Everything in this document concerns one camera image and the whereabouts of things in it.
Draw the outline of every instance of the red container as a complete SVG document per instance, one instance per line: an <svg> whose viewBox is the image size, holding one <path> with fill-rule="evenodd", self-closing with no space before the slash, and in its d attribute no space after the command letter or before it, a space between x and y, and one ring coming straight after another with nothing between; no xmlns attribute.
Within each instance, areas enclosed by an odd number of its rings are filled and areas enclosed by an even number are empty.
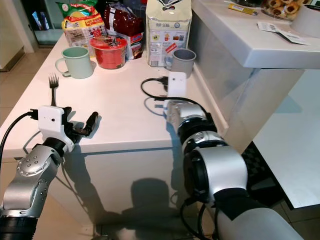
<svg viewBox="0 0 320 240"><path fill-rule="evenodd" d="M127 41L118 36L98 36L90 40L101 68L119 69L126 62Z"/></svg>

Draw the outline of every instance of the white table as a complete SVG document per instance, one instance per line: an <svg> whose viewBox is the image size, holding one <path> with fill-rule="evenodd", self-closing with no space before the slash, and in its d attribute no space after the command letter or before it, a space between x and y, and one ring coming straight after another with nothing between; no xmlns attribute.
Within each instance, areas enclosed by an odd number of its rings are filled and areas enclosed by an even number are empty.
<svg viewBox="0 0 320 240"><path fill-rule="evenodd" d="M306 71L253 140L294 208L320 204L319 76Z"/></svg>
<svg viewBox="0 0 320 240"><path fill-rule="evenodd" d="M67 47L63 35L1 126L0 138L16 117L30 108L51 103L48 76L58 72L55 61ZM86 79L58 74L56 103L72 107L75 113L71 113L71 120L85 122L93 111L101 116L93 137L83 137L65 157L67 177L61 167L57 174L77 194L57 179L49 188L79 223L106 224L119 218L130 221L150 214L153 217L178 214L169 198L175 193L173 201L180 202L186 197L179 140L166 125L163 102L147 99L140 90L143 80L167 75L163 67L148 66L146 52L119 69L96 66L93 75ZM187 82L187 96L211 111L212 105L207 104L206 91L200 90L202 84L195 73ZM165 94L158 83L147 83L145 89L155 95ZM43 142L37 124L26 117L14 127L5 144L5 158L22 157L25 150L29 152L35 144Z"/></svg>

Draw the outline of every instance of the black cable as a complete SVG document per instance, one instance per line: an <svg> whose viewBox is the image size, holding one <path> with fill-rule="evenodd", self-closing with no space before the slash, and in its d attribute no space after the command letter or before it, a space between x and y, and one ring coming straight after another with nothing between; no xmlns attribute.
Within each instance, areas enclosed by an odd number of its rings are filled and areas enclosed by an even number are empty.
<svg viewBox="0 0 320 240"><path fill-rule="evenodd" d="M148 79L142 81L142 83L141 83L141 85L140 85L140 88L141 88L142 92L144 92L144 94L148 95L149 97L153 98L154 100L157 100L157 101L164 101L164 100L181 100L181 101L186 101L186 102L189 102L189 103L198 105L205 114L208 113L203 106L201 106L199 103L197 103L196 101L194 101L194 100L192 100L192 99L189 99L189 98L178 97L178 96L154 96L154 95L151 95L150 93L146 92L146 91L144 90L144 87L143 87L143 85L144 85L145 83L151 82L151 81L160 82L160 83L162 83L163 85L165 85L165 81L168 81L168 80L166 80L166 77L162 77L162 78L148 78Z"/></svg>
<svg viewBox="0 0 320 240"><path fill-rule="evenodd" d="M197 221L198 232L202 236L205 236L204 235L204 230L202 228L202 218L204 216L205 210L206 210L206 205L203 203L201 208L200 208L199 215L198 215L198 221Z"/></svg>
<svg viewBox="0 0 320 240"><path fill-rule="evenodd" d="M214 231L212 238L214 240L219 240L219 232L218 232L218 213L219 209L216 207L214 212Z"/></svg>
<svg viewBox="0 0 320 240"><path fill-rule="evenodd" d="M184 203L182 204L181 208L180 208L180 217L181 217L181 221L183 223L183 225L185 226L185 228L192 233L195 237L197 237L200 240L210 240L209 238L206 238L203 235L200 235L198 232L196 232L195 230L193 230L189 224L186 222L185 217L184 217L184 209L187 206L186 201L184 201Z"/></svg>
<svg viewBox="0 0 320 240"><path fill-rule="evenodd" d="M8 127L8 129L6 130L5 134L3 135L1 144L0 144L0 171L1 171L1 162L2 162L2 154L4 151L4 147L5 147L5 143L7 140L7 137L10 133L10 131L14 128L14 126L17 124L17 122L19 122L21 119L23 119L26 116L33 116L33 112L32 111L28 111L24 114L22 114L21 116L18 116L16 120L13 121L13 123L11 123L11 125Z"/></svg>

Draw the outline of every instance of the glass jar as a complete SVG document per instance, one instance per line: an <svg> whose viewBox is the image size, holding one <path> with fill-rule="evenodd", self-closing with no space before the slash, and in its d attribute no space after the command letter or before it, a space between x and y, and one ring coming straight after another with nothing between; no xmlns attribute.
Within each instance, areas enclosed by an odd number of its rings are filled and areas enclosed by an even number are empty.
<svg viewBox="0 0 320 240"><path fill-rule="evenodd" d="M301 5L309 4L312 0L264 0L261 5L263 13L292 21L297 16Z"/></svg>
<svg viewBox="0 0 320 240"><path fill-rule="evenodd" d="M234 3L247 7L260 7L263 0L233 0Z"/></svg>

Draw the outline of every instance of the green package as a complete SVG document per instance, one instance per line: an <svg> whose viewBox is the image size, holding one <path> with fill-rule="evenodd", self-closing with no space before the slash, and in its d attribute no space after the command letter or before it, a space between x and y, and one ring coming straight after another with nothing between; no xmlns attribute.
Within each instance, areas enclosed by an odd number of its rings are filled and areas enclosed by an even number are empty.
<svg viewBox="0 0 320 240"><path fill-rule="evenodd" d="M60 11L62 12L63 18L66 17L89 17L96 15L98 11L95 9L95 5L98 0L87 0L80 1L77 3L63 3L56 2L58 4Z"/></svg>

